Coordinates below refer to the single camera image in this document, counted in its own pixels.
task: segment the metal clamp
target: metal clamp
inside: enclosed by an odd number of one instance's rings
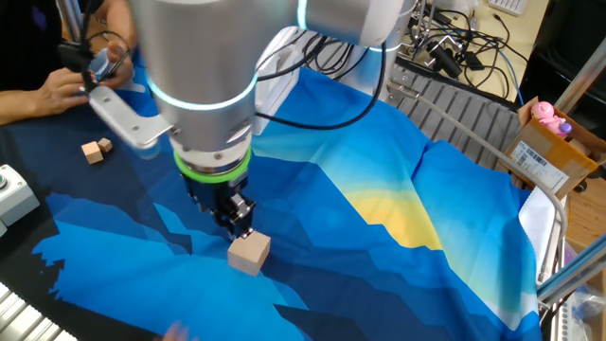
[[[140,116],[106,86],[98,86],[91,91],[89,103],[120,138],[139,150],[153,147],[160,135],[173,128],[161,115]]]

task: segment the electronic equipment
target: electronic equipment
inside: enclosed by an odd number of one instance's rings
[[[26,180],[9,165],[0,166],[0,237],[39,205]]]

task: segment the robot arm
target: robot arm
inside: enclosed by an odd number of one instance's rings
[[[108,88],[96,112],[131,145],[170,134],[189,195],[232,237],[251,229],[247,182],[255,116],[255,66],[265,46],[299,25],[356,45],[379,45],[403,0],[131,0],[160,116],[143,118]]]

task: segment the blue light ring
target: blue light ring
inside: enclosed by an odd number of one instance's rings
[[[232,99],[228,99],[226,101],[214,103],[214,104],[189,103],[189,102],[185,102],[185,101],[173,98],[173,97],[169,96],[168,94],[166,94],[165,92],[163,92],[162,90],[160,90],[160,88],[152,81],[152,78],[150,76],[148,76],[148,85],[150,86],[150,90],[153,92],[154,95],[156,95],[161,100],[163,100],[164,102],[166,102],[172,106],[186,109],[186,110],[192,110],[192,111],[212,111],[212,110],[219,110],[222,108],[226,108],[230,105],[236,104],[239,101],[241,101],[242,99],[244,99],[246,96],[248,96],[248,94],[250,94],[250,92],[253,91],[253,89],[255,89],[255,84],[257,84],[257,77],[258,77],[257,74],[255,74],[255,77],[253,77],[250,84],[248,84],[246,89],[244,89],[244,91],[242,91],[239,95],[235,96]]]

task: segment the yellow pattern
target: yellow pattern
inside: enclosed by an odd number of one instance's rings
[[[401,246],[441,250],[434,225],[414,191],[367,189],[347,193],[368,224],[382,224]]]

